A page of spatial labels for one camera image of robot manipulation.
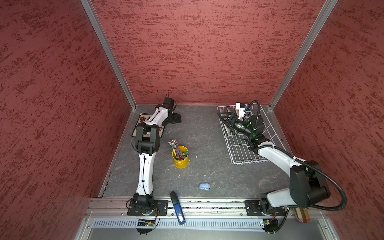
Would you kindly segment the square floral plate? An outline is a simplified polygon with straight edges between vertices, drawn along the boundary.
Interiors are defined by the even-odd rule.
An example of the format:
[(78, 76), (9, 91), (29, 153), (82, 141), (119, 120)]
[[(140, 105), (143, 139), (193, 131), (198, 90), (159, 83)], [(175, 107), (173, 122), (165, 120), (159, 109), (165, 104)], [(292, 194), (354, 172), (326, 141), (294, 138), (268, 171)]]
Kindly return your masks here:
[[(136, 126), (137, 127), (139, 124), (141, 123), (144, 123), (146, 121), (148, 121), (150, 118), (151, 118), (152, 115), (150, 114), (144, 114), (144, 113), (140, 113), (140, 116), (138, 118), (138, 121), (136, 123)], [(160, 138), (163, 136), (163, 133), (164, 133), (164, 130), (165, 130), (165, 126), (161, 125), (159, 126), (159, 135), (160, 135)]]

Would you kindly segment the square plate white back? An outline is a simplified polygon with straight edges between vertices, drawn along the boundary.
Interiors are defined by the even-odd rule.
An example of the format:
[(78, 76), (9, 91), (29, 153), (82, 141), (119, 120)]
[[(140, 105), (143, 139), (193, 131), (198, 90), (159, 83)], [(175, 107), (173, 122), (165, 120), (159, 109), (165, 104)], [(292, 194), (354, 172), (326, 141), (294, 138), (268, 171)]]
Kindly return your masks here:
[(147, 122), (152, 117), (151, 114), (140, 113), (136, 126), (141, 123)]

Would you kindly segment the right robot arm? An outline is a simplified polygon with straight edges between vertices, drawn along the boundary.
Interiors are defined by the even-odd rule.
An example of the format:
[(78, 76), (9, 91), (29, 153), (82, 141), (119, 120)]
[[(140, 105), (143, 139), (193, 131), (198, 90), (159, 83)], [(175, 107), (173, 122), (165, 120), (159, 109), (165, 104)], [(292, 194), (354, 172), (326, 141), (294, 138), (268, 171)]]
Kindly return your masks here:
[(321, 170), (315, 161), (303, 165), (302, 159), (291, 156), (287, 151), (274, 145), (264, 136), (264, 122), (261, 116), (252, 116), (249, 122), (239, 119), (236, 113), (218, 112), (220, 121), (230, 130), (244, 135), (250, 152), (266, 158), (289, 176), (289, 187), (262, 195), (260, 211), (270, 215), (279, 207), (313, 206), (331, 196), (327, 179), (316, 170)]

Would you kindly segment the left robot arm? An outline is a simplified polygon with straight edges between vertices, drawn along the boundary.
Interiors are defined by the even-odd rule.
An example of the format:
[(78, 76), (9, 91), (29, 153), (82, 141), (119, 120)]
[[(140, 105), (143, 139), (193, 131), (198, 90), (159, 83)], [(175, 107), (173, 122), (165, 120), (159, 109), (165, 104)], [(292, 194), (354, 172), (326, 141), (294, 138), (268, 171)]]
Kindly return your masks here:
[(176, 106), (174, 99), (166, 97), (163, 103), (155, 107), (155, 112), (148, 120), (136, 126), (134, 150), (139, 154), (140, 169), (132, 208), (145, 216), (156, 210), (153, 196), (153, 169), (154, 160), (160, 148), (160, 127), (163, 124), (181, 122), (181, 115), (174, 112)]

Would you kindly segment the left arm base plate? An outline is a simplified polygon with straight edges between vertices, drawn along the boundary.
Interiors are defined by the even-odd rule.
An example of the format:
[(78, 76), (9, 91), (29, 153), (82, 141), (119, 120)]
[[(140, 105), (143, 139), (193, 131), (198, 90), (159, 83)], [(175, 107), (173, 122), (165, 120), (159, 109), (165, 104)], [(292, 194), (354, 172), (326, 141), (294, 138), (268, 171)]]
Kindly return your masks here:
[(166, 216), (168, 212), (168, 200), (154, 200), (148, 206), (141, 206), (134, 200), (130, 201), (127, 209), (128, 216)]

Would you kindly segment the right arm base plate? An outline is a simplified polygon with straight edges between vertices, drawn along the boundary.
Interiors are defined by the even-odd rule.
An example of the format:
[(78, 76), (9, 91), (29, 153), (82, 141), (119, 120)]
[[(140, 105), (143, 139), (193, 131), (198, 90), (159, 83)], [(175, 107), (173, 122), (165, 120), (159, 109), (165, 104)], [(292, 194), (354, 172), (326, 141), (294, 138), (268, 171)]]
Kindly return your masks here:
[(245, 210), (248, 217), (282, 217), (286, 214), (285, 207), (271, 208), (265, 206), (264, 203), (260, 203), (260, 200), (245, 200)]

